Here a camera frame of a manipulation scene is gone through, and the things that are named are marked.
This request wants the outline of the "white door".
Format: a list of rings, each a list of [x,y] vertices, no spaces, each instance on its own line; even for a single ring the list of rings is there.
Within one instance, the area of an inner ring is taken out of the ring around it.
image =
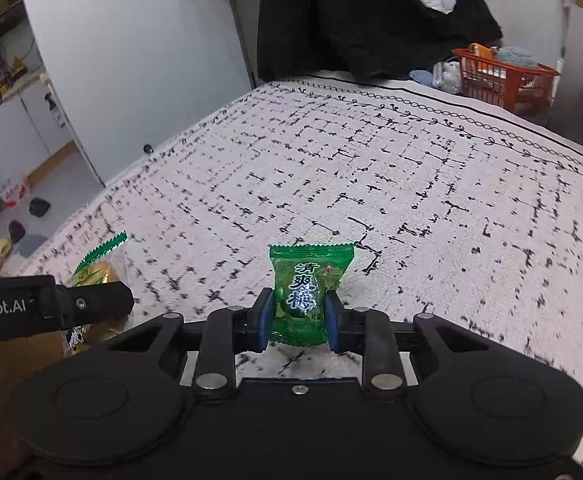
[[[24,0],[43,63],[95,173],[250,91],[230,0]]]

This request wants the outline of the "black clothes pile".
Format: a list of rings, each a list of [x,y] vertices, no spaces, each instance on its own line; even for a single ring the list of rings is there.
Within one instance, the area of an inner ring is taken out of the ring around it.
[[[502,37],[485,0],[456,0],[450,14],[418,0],[260,0],[257,70],[263,81],[320,70],[399,79]]]

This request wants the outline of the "red plastic basket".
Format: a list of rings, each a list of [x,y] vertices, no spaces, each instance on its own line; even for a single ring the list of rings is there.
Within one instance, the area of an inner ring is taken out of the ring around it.
[[[559,71],[543,64],[523,67],[454,49],[459,61],[463,96],[502,107],[519,116],[545,112],[552,103]]]

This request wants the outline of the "green candy wrapper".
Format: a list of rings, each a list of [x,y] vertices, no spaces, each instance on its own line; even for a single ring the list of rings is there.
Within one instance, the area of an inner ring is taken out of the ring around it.
[[[354,258],[354,244],[272,245],[274,313],[270,341],[313,347],[327,341],[325,295]]]

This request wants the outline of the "white kitchen cabinet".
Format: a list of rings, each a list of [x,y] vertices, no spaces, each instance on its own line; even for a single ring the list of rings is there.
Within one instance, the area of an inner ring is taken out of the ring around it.
[[[0,104],[0,186],[29,176],[72,141],[45,73],[34,75]]]

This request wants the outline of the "red white bag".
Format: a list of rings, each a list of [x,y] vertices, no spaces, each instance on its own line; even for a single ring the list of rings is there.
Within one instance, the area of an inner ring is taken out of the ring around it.
[[[0,199],[6,208],[15,208],[29,194],[30,183],[23,174],[12,174],[0,184]]]

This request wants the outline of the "cardboard box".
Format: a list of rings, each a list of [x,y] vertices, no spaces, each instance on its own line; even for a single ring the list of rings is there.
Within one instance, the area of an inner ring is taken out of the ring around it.
[[[0,278],[14,278],[2,275]],[[0,404],[23,379],[60,362],[65,353],[62,332],[0,341]]]

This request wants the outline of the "green peanut brittle packet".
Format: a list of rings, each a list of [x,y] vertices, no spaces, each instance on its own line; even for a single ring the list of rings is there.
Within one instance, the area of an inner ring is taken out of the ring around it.
[[[91,250],[76,267],[69,285],[86,286],[127,281],[127,254],[124,247],[127,240],[127,232],[122,231]],[[73,356],[98,341],[121,334],[127,318],[128,314],[122,318],[112,318],[66,330],[64,333],[66,356]]]

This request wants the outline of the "black slipper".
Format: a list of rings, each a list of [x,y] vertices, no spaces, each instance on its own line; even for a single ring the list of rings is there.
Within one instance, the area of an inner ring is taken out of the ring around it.
[[[51,209],[51,204],[40,197],[35,197],[29,202],[28,210],[34,218],[43,218]]]

